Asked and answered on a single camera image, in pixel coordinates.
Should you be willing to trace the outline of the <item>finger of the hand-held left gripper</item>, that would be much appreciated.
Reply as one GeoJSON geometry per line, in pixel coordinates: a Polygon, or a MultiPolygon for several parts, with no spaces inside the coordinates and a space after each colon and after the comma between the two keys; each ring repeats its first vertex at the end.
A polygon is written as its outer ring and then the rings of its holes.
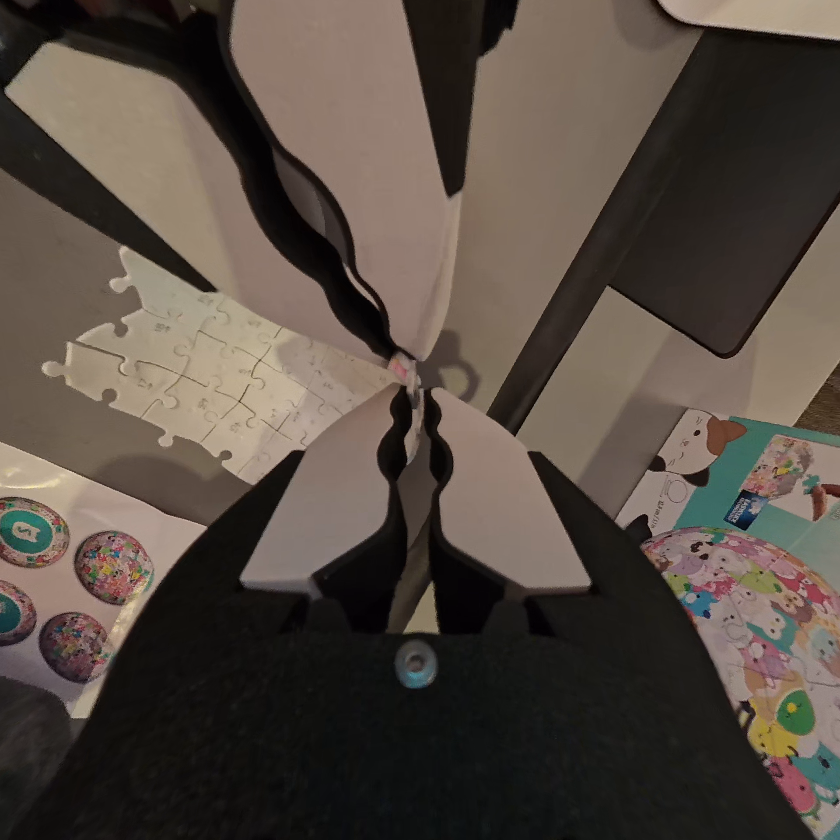
{"type": "Polygon", "coordinates": [[[419,361],[444,326],[460,197],[448,197],[403,2],[235,2],[230,55],[282,150],[349,225],[354,267],[419,361]]]}
{"type": "Polygon", "coordinates": [[[244,175],[234,141],[218,136],[174,80],[51,43],[7,91],[211,291],[361,358],[394,353],[340,252],[289,201],[275,151],[244,175]]]}

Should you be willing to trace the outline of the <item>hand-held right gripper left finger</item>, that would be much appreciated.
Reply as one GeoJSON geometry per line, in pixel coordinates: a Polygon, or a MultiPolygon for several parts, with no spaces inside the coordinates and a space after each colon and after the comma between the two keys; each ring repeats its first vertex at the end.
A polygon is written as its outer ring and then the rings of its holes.
{"type": "Polygon", "coordinates": [[[405,531],[397,481],[413,407],[388,385],[303,451],[240,575],[250,590],[326,595],[328,575],[354,550],[405,531]]]}

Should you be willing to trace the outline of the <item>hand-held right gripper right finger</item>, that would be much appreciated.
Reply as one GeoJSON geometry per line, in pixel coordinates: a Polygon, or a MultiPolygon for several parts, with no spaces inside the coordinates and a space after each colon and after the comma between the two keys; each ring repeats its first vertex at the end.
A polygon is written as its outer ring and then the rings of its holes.
{"type": "Polygon", "coordinates": [[[447,391],[431,391],[431,433],[446,457],[438,510],[444,546],[529,593],[583,593],[592,580],[526,447],[447,391]]]}

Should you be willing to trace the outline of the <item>white puzzle piece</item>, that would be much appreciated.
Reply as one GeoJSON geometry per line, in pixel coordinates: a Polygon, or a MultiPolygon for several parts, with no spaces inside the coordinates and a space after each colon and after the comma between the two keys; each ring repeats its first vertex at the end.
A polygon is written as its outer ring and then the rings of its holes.
{"type": "Polygon", "coordinates": [[[405,354],[396,352],[391,357],[388,368],[394,377],[406,388],[406,392],[412,399],[417,399],[422,394],[422,380],[417,370],[417,361],[405,354]]]}

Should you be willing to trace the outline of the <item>partly built white puzzle ball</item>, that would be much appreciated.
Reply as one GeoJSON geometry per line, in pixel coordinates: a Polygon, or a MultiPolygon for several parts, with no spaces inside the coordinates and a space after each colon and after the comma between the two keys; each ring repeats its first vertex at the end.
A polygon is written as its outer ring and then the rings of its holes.
{"type": "Polygon", "coordinates": [[[66,343],[42,371],[94,401],[160,432],[201,445],[254,485],[292,451],[388,385],[404,384],[372,363],[265,320],[218,292],[195,289],[122,246],[116,294],[140,308],[66,343]]]}

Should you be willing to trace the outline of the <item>colourful puzzle ball box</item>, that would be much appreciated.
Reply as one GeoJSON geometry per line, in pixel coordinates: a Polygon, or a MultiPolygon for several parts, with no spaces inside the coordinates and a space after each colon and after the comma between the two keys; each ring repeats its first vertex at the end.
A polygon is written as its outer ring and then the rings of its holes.
{"type": "Polygon", "coordinates": [[[838,436],[687,409],[617,523],[689,614],[773,782],[838,838],[838,436]]]}

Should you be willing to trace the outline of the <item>printed instruction sheet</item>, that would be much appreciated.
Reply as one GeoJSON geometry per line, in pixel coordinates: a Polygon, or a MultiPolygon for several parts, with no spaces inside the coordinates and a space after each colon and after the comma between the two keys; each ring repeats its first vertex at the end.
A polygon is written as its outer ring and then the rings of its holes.
{"type": "Polygon", "coordinates": [[[154,589],[204,527],[1,449],[2,676],[88,718],[154,589]]]}

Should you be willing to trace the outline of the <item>black mat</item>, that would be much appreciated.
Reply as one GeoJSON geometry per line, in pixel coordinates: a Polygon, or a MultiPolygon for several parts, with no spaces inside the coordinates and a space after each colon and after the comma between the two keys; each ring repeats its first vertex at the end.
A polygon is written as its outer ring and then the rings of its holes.
{"type": "Polygon", "coordinates": [[[837,209],[838,42],[709,29],[654,130],[653,194],[611,286],[731,358],[837,209]]]}

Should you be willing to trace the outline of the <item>white flat base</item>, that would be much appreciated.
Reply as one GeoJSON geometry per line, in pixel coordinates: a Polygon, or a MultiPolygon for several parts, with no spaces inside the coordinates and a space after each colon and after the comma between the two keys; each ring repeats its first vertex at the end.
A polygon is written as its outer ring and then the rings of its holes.
{"type": "Polygon", "coordinates": [[[838,1],[658,1],[658,5],[687,25],[839,41],[838,1]]]}

